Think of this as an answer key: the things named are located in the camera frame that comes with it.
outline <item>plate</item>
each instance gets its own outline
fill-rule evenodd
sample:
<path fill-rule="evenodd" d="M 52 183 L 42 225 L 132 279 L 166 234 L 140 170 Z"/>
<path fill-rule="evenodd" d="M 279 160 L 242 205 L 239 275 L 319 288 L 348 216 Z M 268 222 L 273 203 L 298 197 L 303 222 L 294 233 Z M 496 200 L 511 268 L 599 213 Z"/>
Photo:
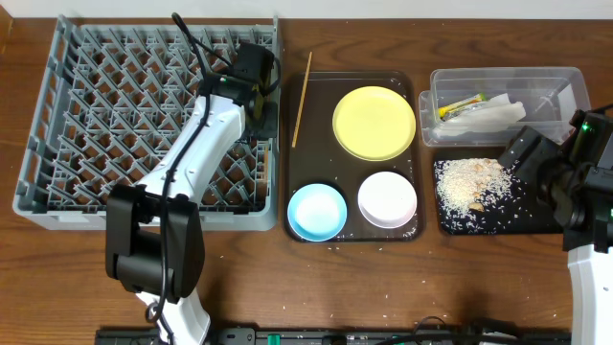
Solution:
<path fill-rule="evenodd" d="M 368 161 L 403 153 L 415 136 L 415 114 L 398 93 L 366 86 L 345 95 L 334 109 L 332 128 L 340 145 Z"/>

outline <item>light blue bowl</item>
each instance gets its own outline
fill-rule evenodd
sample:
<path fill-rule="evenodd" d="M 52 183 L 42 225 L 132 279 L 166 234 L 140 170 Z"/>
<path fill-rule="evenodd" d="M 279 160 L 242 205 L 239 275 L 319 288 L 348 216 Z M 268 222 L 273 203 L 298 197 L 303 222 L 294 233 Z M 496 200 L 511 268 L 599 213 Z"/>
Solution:
<path fill-rule="evenodd" d="M 307 185 L 289 200 L 287 220 L 301 238 L 322 242 L 336 236 L 347 221 L 347 203 L 331 186 Z"/>

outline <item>plastic storage box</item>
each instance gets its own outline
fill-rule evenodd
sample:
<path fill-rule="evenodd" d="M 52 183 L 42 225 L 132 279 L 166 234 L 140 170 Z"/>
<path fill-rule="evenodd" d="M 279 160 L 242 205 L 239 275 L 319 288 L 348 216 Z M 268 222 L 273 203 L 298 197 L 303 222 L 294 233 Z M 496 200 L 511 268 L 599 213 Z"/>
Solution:
<path fill-rule="evenodd" d="M 430 91 L 420 94 L 421 136 L 429 147 L 505 146 L 525 125 L 561 144 L 573 128 L 575 110 L 590 109 L 585 81 L 574 67 L 509 67 L 437 70 Z M 526 117 L 505 128 L 445 123 L 439 107 L 484 93 L 488 99 L 504 93 L 521 102 Z"/>

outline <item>wooden table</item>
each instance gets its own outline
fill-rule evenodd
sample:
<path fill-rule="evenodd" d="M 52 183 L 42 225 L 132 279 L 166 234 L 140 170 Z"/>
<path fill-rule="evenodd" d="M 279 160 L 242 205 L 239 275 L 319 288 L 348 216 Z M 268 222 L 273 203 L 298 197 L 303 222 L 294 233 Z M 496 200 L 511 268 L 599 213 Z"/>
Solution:
<path fill-rule="evenodd" d="M 55 22 L 16 19 L 0 56 L 4 344 L 92 343 L 100 326 L 146 325 L 145 306 L 106 277 L 104 232 L 47 231 L 11 209 Z M 438 68 L 576 66 L 592 105 L 613 102 L 611 21 L 283 20 L 282 35 L 286 77 L 304 71 L 313 51 L 312 71 L 401 71 L 417 99 Z M 489 316 L 569 329 L 572 291 L 561 236 L 442 233 L 433 150 L 420 136 L 414 143 L 422 160 L 418 187 L 426 195 L 420 238 L 329 246 L 296 243 L 279 225 L 262 233 L 206 233 L 198 292 L 214 326 L 406 329 L 438 315 L 451 324 Z"/>

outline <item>small bowl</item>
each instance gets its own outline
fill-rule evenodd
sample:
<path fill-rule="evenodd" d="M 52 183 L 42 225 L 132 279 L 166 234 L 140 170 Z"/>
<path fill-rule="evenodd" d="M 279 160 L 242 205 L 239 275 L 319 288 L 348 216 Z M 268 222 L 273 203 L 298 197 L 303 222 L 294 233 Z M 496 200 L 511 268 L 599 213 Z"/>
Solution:
<path fill-rule="evenodd" d="M 327 241 L 343 229 L 347 221 L 347 203 L 331 186 L 306 185 L 289 200 L 287 220 L 301 238 L 312 242 Z"/>
<path fill-rule="evenodd" d="M 406 178 L 394 172 L 378 172 L 362 182 L 357 206 L 372 225 L 395 229 L 413 217 L 418 197 Z"/>

